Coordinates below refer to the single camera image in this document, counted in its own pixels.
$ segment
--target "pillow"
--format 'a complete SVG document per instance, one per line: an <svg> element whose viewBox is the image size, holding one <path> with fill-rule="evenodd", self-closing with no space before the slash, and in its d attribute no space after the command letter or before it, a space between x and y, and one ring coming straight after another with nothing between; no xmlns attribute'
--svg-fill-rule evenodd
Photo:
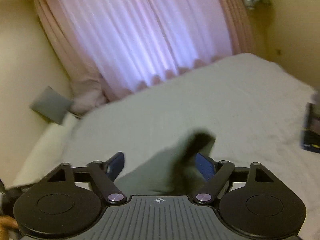
<svg viewBox="0 0 320 240"><path fill-rule="evenodd" d="M63 118L70 109L72 101L47 87L44 92L32 103L33 111L49 118L51 121L62 124Z"/></svg>

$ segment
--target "pink fabric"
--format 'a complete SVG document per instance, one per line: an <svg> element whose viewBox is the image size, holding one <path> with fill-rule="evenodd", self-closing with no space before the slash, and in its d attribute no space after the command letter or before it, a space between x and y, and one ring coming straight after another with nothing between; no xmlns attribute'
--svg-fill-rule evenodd
<svg viewBox="0 0 320 240"><path fill-rule="evenodd" d="M35 0L72 80L89 75L115 100L251 50L232 0Z"/></svg>

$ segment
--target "bed sheet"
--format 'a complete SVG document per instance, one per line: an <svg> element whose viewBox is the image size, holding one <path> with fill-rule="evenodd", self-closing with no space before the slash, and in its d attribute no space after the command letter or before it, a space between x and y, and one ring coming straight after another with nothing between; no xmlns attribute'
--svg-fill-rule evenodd
<svg viewBox="0 0 320 240"><path fill-rule="evenodd" d="M240 54L197 69L88 114L63 162L83 166L126 156L122 176L193 129L217 136L215 160L261 162L305 203L304 240L320 239L320 155L300 148L313 89L277 64Z"/></svg>

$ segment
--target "gray gripper base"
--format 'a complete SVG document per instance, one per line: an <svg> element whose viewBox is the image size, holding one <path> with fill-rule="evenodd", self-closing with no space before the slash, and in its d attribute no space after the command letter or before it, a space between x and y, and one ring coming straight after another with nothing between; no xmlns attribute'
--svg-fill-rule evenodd
<svg viewBox="0 0 320 240"><path fill-rule="evenodd" d="M245 240L226 228L207 206L186 196L133 196L108 207L102 218L71 240Z"/></svg>

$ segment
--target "sheer curtain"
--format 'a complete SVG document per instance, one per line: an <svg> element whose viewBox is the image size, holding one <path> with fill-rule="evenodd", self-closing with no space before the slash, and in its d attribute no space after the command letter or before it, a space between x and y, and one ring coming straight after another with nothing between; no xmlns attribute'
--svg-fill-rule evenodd
<svg viewBox="0 0 320 240"><path fill-rule="evenodd" d="M239 46L236 30L229 33L232 18L225 17L221 0L35 3L73 81L89 76L101 84L110 100L249 50Z"/></svg>

